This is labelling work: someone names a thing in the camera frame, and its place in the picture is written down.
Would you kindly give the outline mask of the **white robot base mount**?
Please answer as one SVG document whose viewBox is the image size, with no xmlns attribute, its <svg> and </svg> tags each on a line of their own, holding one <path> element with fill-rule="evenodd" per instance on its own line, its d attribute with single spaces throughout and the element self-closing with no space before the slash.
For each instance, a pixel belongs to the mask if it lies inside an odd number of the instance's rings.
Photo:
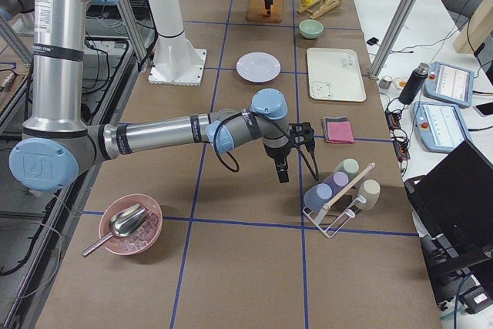
<svg viewBox="0 0 493 329">
<path fill-rule="evenodd" d="M 149 82 L 199 86 L 207 51 L 194 48 L 186 37 L 179 0 L 148 2 L 158 36 Z"/>
</svg>

